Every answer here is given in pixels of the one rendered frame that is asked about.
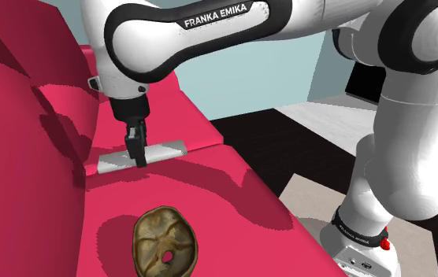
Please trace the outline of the silver flat remote control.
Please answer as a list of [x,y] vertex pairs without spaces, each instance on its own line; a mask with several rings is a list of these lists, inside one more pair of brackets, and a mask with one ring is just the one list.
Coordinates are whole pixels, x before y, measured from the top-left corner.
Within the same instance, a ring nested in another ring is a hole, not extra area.
[[[163,142],[144,147],[146,164],[166,161],[187,155],[187,147],[183,140]],[[105,174],[133,168],[137,166],[136,159],[131,159],[127,150],[101,155],[98,158],[97,173]]]

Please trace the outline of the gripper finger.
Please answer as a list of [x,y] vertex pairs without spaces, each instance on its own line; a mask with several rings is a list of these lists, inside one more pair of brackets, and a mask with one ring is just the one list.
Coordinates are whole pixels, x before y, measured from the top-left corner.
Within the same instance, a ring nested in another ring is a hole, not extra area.
[[147,130],[144,120],[138,120],[135,126],[136,151],[135,162],[138,168],[147,166],[145,146],[147,145]]
[[128,124],[126,127],[126,136],[124,137],[125,145],[128,151],[128,155],[131,159],[135,159],[136,154],[136,129],[135,126]]

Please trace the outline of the brown skull-shaped bowl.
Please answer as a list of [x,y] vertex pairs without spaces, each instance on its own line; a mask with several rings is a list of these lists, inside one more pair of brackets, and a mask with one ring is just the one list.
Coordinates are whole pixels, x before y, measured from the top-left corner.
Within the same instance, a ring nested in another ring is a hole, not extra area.
[[139,277],[191,277],[198,252],[195,232],[173,207],[145,212],[134,225],[132,257]]

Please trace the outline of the red sofa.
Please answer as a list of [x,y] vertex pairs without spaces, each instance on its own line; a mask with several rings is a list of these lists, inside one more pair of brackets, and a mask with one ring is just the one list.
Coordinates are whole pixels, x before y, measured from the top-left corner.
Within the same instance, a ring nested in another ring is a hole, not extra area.
[[135,222],[162,205],[195,232],[191,277],[343,276],[173,79],[158,89],[161,117],[183,113],[184,136],[203,147],[93,174],[93,138],[117,142],[119,132],[89,76],[56,7],[0,0],[0,277],[137,277]]

